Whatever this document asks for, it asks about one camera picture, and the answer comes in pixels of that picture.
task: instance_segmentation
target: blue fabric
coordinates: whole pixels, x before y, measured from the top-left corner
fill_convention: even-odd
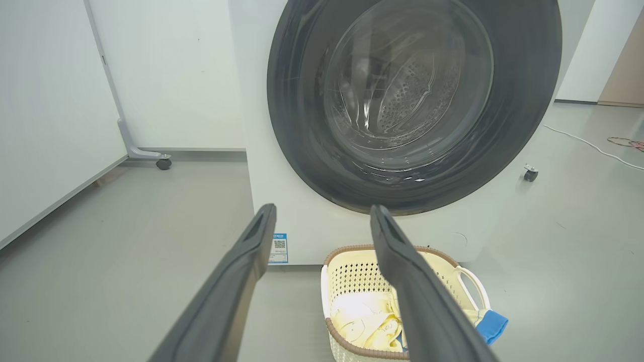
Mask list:
[[[503,334],[506,326],[507,318],[494,310],[489,310],[483,316],[483,320],[478,323],[477,331],[483,336],[488,345],[492,345]]]

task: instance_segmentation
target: round dark door frame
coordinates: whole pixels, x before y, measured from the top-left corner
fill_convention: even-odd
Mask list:
[[[360,213],[368,213],[372,204],[382,204],[394,215],[421,213],[457,201],[489,182],[535,132],[559,73],[559,7],[556,0],[461,0],[476,14],[491,43],[494,73],[483,112],[439,161],[403,175],[373,175],[334,139],[325,120],[322,92],[336,44],[378,2],[288,1],[270,49],[270,119],[289,164],[321,196]]]

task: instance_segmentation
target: gray floor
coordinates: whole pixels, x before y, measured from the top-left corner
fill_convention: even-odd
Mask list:
[[[557,104],[545,123],[644,166],[605,141],[644,140],[643,112]],[[510,319],[494,351],[641,361],[644,172],[545,128],[529,150],[537,181],[467,264]],[[251,216],[237,156],[118,167],[0,251],[0,360],[146,360]],[[260,360],[333,361],[318,267],[272,267],[257,285],[239,361]]]

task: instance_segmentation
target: brown basket rim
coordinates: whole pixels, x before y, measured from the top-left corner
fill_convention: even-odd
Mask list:
[[[419,252],[428,252],[430,254],[434,254],[437,256],[440,256],[441,258],[445,259],[448,263],[451,264],[454,268],[459,266],[459,263],[451,258],[449,255],[445,254],[442,251],[438,251],[436,249],[432,249],[431,247],[423,247],[423,246],[416,246],[415,247],[417,251]],[[331,252],[324,261],[324,265],[328,266],[328,264],[335,258],[337,255],[342,254],[343,252],[349,252],[349,251],[364,251],[364,250],[375,250],[373,245],[353,245],[353,246],[346,246],[346,247],[340,247],[334,251]],[[382,359],[401,359],[401,360],[409,360],[409,352],[389,352],[389,351],[384,351],[384,350],[373,350],[373,349],[367,349],[367,348],[362,348],[362,347],[357,347],[351,344],[351,342],[347,341],[344,339],[343,336],[340,335],[340,333],[337,331],[335,326],[333,326],[333,322],[331,322],[331,318],[327,318],[327,329],[328,333],[333,337],[333,339],[338,342],[338,344],[344,348],[345,350],[357,354],[358,356],[362,357],[371,357],[371,358],[382,358]]]

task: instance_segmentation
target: metal stand leg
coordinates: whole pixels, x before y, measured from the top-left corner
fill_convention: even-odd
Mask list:
[[[123,142],[125,147],[128,150],[128,156],[130,158],[142,158],[147,160],[158,159],[156,166],[160,169],[169,169],[172,161],[170,161],[170,155],[164,155],[159,152],[150,152],[143,151],[139,149],[134,144],[132,135],[129,132],[128,125],[125,121],[125,114],[123,113],[123,107],[121,107],[120,99],[118,98],[116,87],[114,86],[114,80],[112,79],[112,73],[109,70],[108,62],[105,57],[105,52],[103,51],[103,45],[100,42],[99,33],[96,29],[96,22],[94,21],[94,14],[91,11],[90,0],[84,0],[85,10],[87,11],[87,17],[90,20],[91,31],[94,33],[94,40],[96,40],[96,47],[99,49],[100,62],[103,64],[103,69],[105,70],[105,76],[108,79],[109,88],[112,91],[112,97],[114,98],[114,103],[117,107],[118,116],[118,129],[121,132],[121,137],[123,137]]]

